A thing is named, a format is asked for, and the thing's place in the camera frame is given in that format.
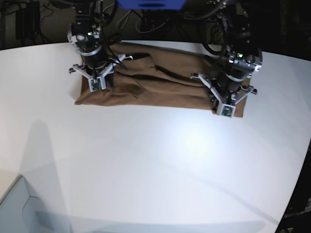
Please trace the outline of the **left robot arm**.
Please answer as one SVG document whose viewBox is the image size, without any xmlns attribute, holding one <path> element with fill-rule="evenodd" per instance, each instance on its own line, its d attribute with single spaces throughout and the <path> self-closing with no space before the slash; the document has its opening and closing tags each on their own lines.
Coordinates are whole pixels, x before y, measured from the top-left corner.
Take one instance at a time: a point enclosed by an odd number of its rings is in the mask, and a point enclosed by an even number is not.
<svg viewBox="0 0 311 233">
<path fill-rule="evenodd" d="M 262 51 L 254 42 L 248 13 L 240 0 L 210 0 L 203 12 L 186 12 L 184 18 L 197 22 L 214 22 L 220 29 L 222 44 L 219 51 L 207 43 L 202 26 L 197 33 L 203 47 L 212 54 L 206 60 L 211 64 L 209 73 L 194 73 L 210 92 L 212 110 L 220 116 L 233 117 L 238 103 L 257 89 L 245 81 L 262 67 Z"/>
</svg>

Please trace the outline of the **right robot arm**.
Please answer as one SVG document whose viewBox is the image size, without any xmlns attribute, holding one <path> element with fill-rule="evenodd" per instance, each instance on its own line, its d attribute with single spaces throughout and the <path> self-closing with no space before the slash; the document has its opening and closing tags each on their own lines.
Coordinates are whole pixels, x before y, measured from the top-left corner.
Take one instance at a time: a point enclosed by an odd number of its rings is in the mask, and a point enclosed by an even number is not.
<svg viewBox="0 0 311 233">
<path fill-rule="evenodd" d="M 92 84 L 101 84 L 101 77 L 112 73 L 115 66 L 127 67 L 120 55 L 116 55 L 104 35 L 104 28 L 114 19 L 118 2 L 114 1 L 110 14 L 104 10 L 102 0 L 52 0 L 51 4 L 58 9 L 75 10 L 74 22 L 70 25 L 68 41 L 80 53 L 83 64 L 74 65 L 70 73 L 79 72 Z"/>
</svg>

